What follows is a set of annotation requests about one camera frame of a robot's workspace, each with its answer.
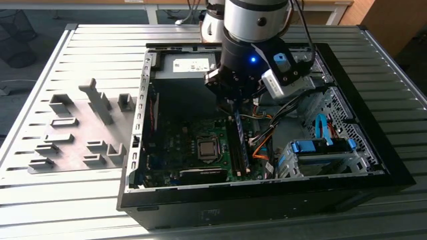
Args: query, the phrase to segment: orange wire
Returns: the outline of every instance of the orange wire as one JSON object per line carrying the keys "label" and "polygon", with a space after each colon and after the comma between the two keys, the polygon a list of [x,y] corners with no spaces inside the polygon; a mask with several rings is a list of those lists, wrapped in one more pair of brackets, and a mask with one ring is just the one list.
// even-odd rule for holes
{"label": "orange wire", "polygon": [[265,156],[262,156],[262,155],[254,155],[253,158],[268,160],[268,157],[265,157]]}
{"label": "orange wire", "polygon": [[[253,115],[253,117],[260,118],[262,115],[257,115],[257,114],[254,113],[254,110],[256,110],[257,107],[258,107],[258,106],[256,106],[256,105],[253,106],[252,115]],[[269,114],[266,114],[265,117],[266,117],[268,119],[272,119],[272,118],[273,118]]]}
{"label": "orange wire", "polygon": [[252,153],[252,158],[256,158],[256,156],[260,156],[260,155],[256,155],[256,153],[258,152],[258,150],[261,149],[264,143],[266,142],[266,140],[269,139],[269,137],[272,136],[273,132],[269,133],[269,135],[264,138],[264,140],[261,141],[260,145],[257,146],[254,152]]}

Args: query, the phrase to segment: aluminum profile table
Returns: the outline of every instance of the aluminum profile table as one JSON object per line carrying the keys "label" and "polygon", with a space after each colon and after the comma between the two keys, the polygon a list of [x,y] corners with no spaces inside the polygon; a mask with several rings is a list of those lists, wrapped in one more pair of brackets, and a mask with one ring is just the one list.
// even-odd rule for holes
{"label": "aluminum profile table", "polygon": [[[145,43],[198,42],[198,27],[78,25],[61,35],[0,149],[0,238],[425,239],[425,97],[368,31],[354,26],[310,26],[309,32],[314,42],[330,45],[414,178],[414,186],[340,214],[148,232],[116,211],[120,168],[33,175],[26,172],[29,154],[23,152],[34,144],[27,137],[45,128],[30,124],[30,119],[49,118],[43,111],[49,95],[56,90],[70,91],[81,76],[97,79],[106,96],[129,93],[134,97]],[[285,39],[304,42],[302,28],[290,27]]]}

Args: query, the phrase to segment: cable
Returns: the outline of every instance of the cable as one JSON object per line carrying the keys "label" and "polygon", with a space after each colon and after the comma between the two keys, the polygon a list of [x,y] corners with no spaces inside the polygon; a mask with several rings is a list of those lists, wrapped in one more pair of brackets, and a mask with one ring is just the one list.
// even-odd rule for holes
{"label": "cable", "polygon": [[262,116],[249,116],[249,115],[245,115],[245,114],[240,114],[240,116],[246,117],[249,119],[265,119],[266,118],[266,116],[265,117],[262,117]]}
{"label": "cable", "polygon": [[198,8],[198,4],[200,4],[200,0],[197,0],[197,4],[196,4],[196,0],[192,0],[192,7],[189,9],[188,15],[184,19],[176,20],[174,22],[176,25],[181,25],[189,19],[193,11],[197,10]]}
{"label": "cable", "polygon": [[18,81],[23,81],[23,82],[37,82],[37,80],[27,80],[27,79],[2,80],[2,81],[0,81],[0,82],[18,82]]}
{"label": "cable", "polygon": [[281,106],[281,108],[278,109],[276,114],[272,116],[269,123],[268,123],[269,127],[265,129],[265,131],[258,136],[249,138],[249,140],[248,140],[249,145],[256,143],[266,134],[269,134],[274,131],[274,128],[280,122],[280,118],[282,118],[286,114],[289,114],[290,112],[293,112],[296,110],[296,108],[298,106],[298,102],[304,97],[306,97],[308,95],[310,95],[313,93],[322,92],[324,90],[325,90],[324,87],[317,87],[314,89],[306,90],[298,96],[296,96],[290,101],[288,101]]}
{"label": "cable", "polygon": [[264,143],[266,142],[266,140],[269,139],[269,137],[272,136],[273,133],[269,133],[269,135],[264,138],[264,140],[261,141],[260,145],[257,146],[256,150],[252,153],[252,158],[261,158],[264,156],[257,155],[256,153],[260,151]]}
{"label": "cable", "polygon": [[173,16],[170,13],[169,13],[169,10],[161,10],[166,15],[168,15],[168,19],[177,19],[176,16]]}
{"label": "cable", "polygon": [[[261,117],[261,118],[264,118],[264,114],[265,114],[265,112],[262,112],[262,115],[257,115],[256,114],[256,108],[257,108],[258,106],[253,106],[253,110],[252,110],[252,115],[253,115],[253,117]],[[268,119],[272,119],[272,116],[269,115],[269,114],[265,114],[265,117],[268,118]]]}
{"label": "cable", "polygon": [[286,17],[285,17],[285,21],[284,21],[284,24],[282,24],[282,28],[277,33],[278,37],[281,37],[282,34],[285,34],[285,32],[288,31],[289,26],[290,26],[290,20],[292,20],[292,16],[293,16],[293,3],[292,3],[292,0],[289,1],[289,4],[290,4],[290,8],[289,8],[289,10],[286,12]]}
{"label": "cable", "polygon": [[309,32],[308,32],[308,28],[306,28],[306,23],[305,23],[305,18],[304,18],[302,10],[301,10],[301,7],[300,7],[300,3],[298,3],[297,0],[290,0],[290,1],[294,1],[294,5],[296,5],[296,8],[297,8],[298,18],[300,18],[301,25],[302,25],[304,32],[305,32],[305,36],[306,36],[306,39],[308,39],[308,46],[309,46],[309,48],[310,48],[310,59],[309,59],[309,62],[314,62],[316,49],[314,49],[312,37],[309,36]]}

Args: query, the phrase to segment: black cable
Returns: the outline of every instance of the black cable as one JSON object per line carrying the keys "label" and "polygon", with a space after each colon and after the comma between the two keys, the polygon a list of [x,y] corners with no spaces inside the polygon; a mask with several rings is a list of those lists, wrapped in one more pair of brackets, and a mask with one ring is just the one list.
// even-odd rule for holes
{"label": "black cable", "polygon": [[161,10],[166,15],[168,15],[168,19],[178,19],[176,16],[173,16],[168,10]]}
{"label": "black cable", "polygon": [[300,18],[301,25],[302,25],[304,32],[305,32],[305,36],[306,36],[306,39],[308,39],[308,46],[309,46],[309,48],[310,48],[310,59],[309,59],[309,62],[314,62],[316,49],[314,49],[312,37],[309,36],[309,32],[308,32],[308,28],[306,28],[306,23],[305,23],[305,18],[304,18],[302,10],[301,10],[301,7],[300,7],[300,3],[298,3],[297,0],[290,0],[290,1],[294,1],[298,18]]}
{"label": "black cable", "polygon": [[261,86],[260,89],[252,93],[250,97],[254,99],[258,97],[258,95],[261,95],[264,92],[266,91],[265,86]]}

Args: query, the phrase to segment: metal plate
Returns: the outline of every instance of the metal plate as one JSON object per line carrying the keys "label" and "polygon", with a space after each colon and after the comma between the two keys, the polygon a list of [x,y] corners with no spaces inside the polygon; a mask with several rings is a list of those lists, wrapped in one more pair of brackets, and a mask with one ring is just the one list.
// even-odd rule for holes
{"label": "metal plate", "polygon": [[[47,114],[33,114],[46,109],[38,104],[50,99],[56,90],[69,89],[76,81],[74,76],[86,76],[73,65],[60,65],[89,63],[90,75],[97,76],[98,91],[105,92],[106,96],[129,93],[133,88],[137,93],[141,71],[122,69],[122,64],[116,65],[121,69],[102,69],[102,65],[108,63],[109,67],[114,67],[112,62],[136,62],[142,66],[146,42],[198,42],[196,36],[192,39],[177,38],[193,36],[197,29],[197,26],[173,25],[80,25],[76,33],[65,31],[0,149],[0,216],[7,216],[0,217],[0,236],[43,240],[176,237],[273,240],[284,236],[304,240],[425,239],[427,143],[422,138],[427,137],[427,111],[421,103],[425,99],[413,90],[412,82],[396,71],[394,63],[366,32],[354,26],[312,26],[309,31],[314,33],[314,42],[330,45],[356,86],[358,83],[372,83],[369,86],[358,85],[360,95],[374,106],[373,116],[396,144],[394,149],[416,181],[416,185],[400,194],[378,197],[340,214],[148,232],[124,212],[116,211],[120,168],[27,174],[23,166],[29,156],[13,155],[13,152],[27,149],[31,140],[22,140],[27,132],[42,133],[45,130],[45,126],[37,123],[45,123]],[[118,36],[116,40],[100,37],[96,40],[70,40],[72,35],[93,36],[98,32],[125,35],[125,31],[150,36],[132,40],[118,40],[122,38]],[[166,34],[170,39],[160,39],[157,33]],[[292,26],[285,37],[289,37],[289,42],[304,42],[302,28]],[[62,67],[69,69],[66,73],[58,72]],[[401,103],[397,107],[393,106],[396,102]]]}

